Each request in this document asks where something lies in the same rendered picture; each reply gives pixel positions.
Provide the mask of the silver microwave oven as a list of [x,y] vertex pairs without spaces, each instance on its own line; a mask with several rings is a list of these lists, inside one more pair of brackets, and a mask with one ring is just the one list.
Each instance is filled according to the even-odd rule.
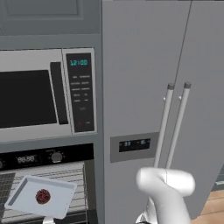
[[95,50],[60,49],[64,61],[67,94],[71,107],[72,134],[97,131],[95,96]]

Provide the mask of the grey fridge door with display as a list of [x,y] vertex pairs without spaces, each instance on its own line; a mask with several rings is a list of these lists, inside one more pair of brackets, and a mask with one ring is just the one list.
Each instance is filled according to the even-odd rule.
[[154,166],[189,9],[187,1],[102,4],[105,224],[134,224],[146,207],[136,174]]

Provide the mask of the black built-in oven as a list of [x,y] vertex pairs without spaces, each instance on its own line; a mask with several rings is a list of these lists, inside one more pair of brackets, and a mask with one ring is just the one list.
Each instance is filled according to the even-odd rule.
[[[63,156],[60,163],[54,163],[51,155],[60,152]],[[88,210],[69,213],[63,220],[52,217],[40,217],[31,220],[0,224],[98,224],[95,193],[95,158],[94,146],[91,143],[48,146],[37,149],[17,148],[10,152],[0,152],[0,173],[48,165],[67,165],[83,163],[85,165],[85,180],[87,188]],[[4,198],[0,198],[0,208]]]

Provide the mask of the silver oven knob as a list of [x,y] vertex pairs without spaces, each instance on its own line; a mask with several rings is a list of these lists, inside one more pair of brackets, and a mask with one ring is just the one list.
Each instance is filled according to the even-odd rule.
[[51,159],[54,163],[60,163],[62,161],[62,154],[60,152],[54,152],[52,155],[51,155]]

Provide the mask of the plain grey fridge door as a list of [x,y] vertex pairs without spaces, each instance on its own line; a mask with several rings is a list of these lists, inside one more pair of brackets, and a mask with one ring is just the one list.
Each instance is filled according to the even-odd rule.
[[190,172],[196,182],[185,198],[197,218],[224,165],[224,1],[194,1],[174,95],[191,82],[171,167]]

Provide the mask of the microwave door with dark window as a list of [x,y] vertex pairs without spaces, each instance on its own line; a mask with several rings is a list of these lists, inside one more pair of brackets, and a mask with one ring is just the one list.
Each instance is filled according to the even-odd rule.
[[[59,124],[51,62],[61,64],[65,125]],[[0,51],[0,142],[70,136],[67,81],[60,49]]]

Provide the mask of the dark red round cake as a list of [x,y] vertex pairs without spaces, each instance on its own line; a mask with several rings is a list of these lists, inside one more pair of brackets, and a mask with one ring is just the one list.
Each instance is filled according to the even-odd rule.
[[36,201],[40,205],[44,205],[47,203],[51,198],[51,194],[46,189],[41,189],[36,194]]

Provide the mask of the grey cupboard door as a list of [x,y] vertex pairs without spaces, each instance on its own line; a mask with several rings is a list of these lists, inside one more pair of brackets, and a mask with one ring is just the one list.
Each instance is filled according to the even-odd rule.
[[0,0],[0,36],[95,34],[100,0]]

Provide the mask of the grey baking tray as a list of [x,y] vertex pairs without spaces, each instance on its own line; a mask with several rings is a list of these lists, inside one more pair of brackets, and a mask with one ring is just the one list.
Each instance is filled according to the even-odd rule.
[[[76,188],[76,183],[27,175],[20,181],[4,207],[62,220],[67,215]],[[36,200],[36,194],[41,189],[50,193],[50,200],[44,205]]]

